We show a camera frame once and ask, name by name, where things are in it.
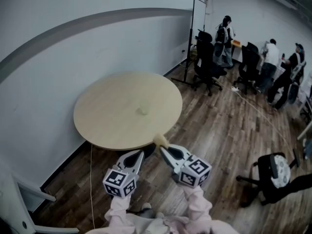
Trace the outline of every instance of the cap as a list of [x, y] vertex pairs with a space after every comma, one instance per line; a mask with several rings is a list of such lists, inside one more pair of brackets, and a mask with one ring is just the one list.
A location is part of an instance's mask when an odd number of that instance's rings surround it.
[[301, 44], [296, 43], [296, 46], [297, 46], [299, 49], [304, 50], [304, 48], [303, 48], [303, 46], [302, 46]]

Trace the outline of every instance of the white wall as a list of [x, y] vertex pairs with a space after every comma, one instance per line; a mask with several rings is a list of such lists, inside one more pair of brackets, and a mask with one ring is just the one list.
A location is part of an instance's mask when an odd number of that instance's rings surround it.
[[193, 9], [193, 0], [0, 0], [0, 61], [33, 37], [84, 16], [129, 8]]
[[213, 36], [215, 27], [229, 15], [236, 40], [244, 45], [251, 42], [260, 50], [266, 40], [274, 38], [281, 55], [285, 53], [286, 58], [294, 53], [295, 43], [301, 43], [307, 60], [305, 77], [312, 70], [312, 30], [291, 9], [275, 0], [214, 0], [213, 8], [206, 22], [207, 31]]
[[[1, 56], [68, 20], [138, 6], [190, 9], [193, 0], [0, 0], [0, 15], [5, 16], [1, 20], [5, 24], [0, 26], [0, 39], [5, 42]], [[11, 55], [8, 63], [3, 61], [0, 76], [30, 52], [30, 58], [0, 83], [0, 159], [23, 178], [42, 185], [84, 141], [74, 127], [73, 108], [90, 84], [123, 70], [163, 75], [182, 61], [191, 13], [153, 13], [145, 11], [141, 18], [78, 30], [78, 34], [32, 52], [53, 38], [93, 23], [87, 18], [79, 25], [58, 29], [54, 35], [41, 35], [22, 53]], [[109, 19], [104, 15], [100, 20]]]

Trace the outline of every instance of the power cord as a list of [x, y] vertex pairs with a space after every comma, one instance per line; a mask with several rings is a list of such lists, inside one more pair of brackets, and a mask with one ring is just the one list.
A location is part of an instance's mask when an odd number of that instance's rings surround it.
[[218, 82], [218, 84], [220, 84], [222, 87], [226, 88], [227, 90], [236, 93], [239, 97], [242, 98], [242, 100], [244, 100], [245, 102], [247, 102], [247, 103], [248, 103], [250, 106], [252, 106], [258, 113], [260, 113], [260, 115], [273, 127], [273, 129], [274, 129], [274, 130], [280, 135], [280, 137], [284, 140], [284, 142], [286, 143], [287, 147], [289, 148], [289, 151], [292, 152], [292, 149], [290, 148], [289, 144], [287, 143], [287, 141], [286, 141], [286, 139], [283, 137], [283, 135], [282, 135], [282, 134], [278, 131], [278, 129], [270, 122], [270, 120], [269, 120], [266, 116], [263, 115], [263, 113], [262, 113], [260, 110], [258, 110], [258, 109], [257, 109], [254, 105], [252, 105], [247, 99], [245, 99], [243, 96], [241, 96], [241, 95], [239, 94], [238, 91], [232, 90], [232, 88], [229, 89], [227, 86], [225, 86], [225, 85], [222, 84], [221, 82], [219, 82], [219, 81], [217, 81], [217, 82]]
[[92, 175], [92, 148], [93, 148], [93, 144], [91, 144], [91, 157], [90, 157], [90, 199], [91, 199], [91, 210], [92, 210], [92, 221], [93, 221], [93, 228], [95, 229], [96, 226], [94, 224], [94, 215], [93, 215], [93, 203], [92, 203], [92, 179], [91, 179], [91, 175]]

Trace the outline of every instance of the person with backpack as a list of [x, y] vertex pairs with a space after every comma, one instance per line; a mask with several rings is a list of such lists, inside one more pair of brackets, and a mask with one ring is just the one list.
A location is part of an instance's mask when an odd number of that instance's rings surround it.
[[218, 27], [214, 45], [214, 63], [218, 66], [222, 65], [222, 53], [224, 51], [229, 65], [226, 67], [227, 69], [234, 67], [232, 61], [231, 41], [234, 39], [235, 34], [233, 28], [230, 26], [231, 22], [231, 17], [225, 16], [223, 22]]
[[267, 101], [271, 105], [277, 90], [284, 87], [283, 95], [275, 104], [275, 109], [278, 110], [284, 105], [289, 98], [289, 92], [292, 97], [291, 100], [295, 100], [296, 94], [298, 94], [299, 91], [299, 86], [303, 80], [304, 67], [306, 64], [303, 46], [296, 43], [296, 52], [281, 65], [281, 67], [285, 69], [285, 72], [277, 78], [272, 88], [269, 89]]

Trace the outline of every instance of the round wooden table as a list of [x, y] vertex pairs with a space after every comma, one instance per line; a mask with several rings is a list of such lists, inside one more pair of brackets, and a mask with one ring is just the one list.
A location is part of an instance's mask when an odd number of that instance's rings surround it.
[[123, 72], [101, 79], [83, 93], [74, 109], [74, 123], [95, 146], [135, 150], [153, 143], [180, 117], [182, 97], [167, 78], [145, 72]]

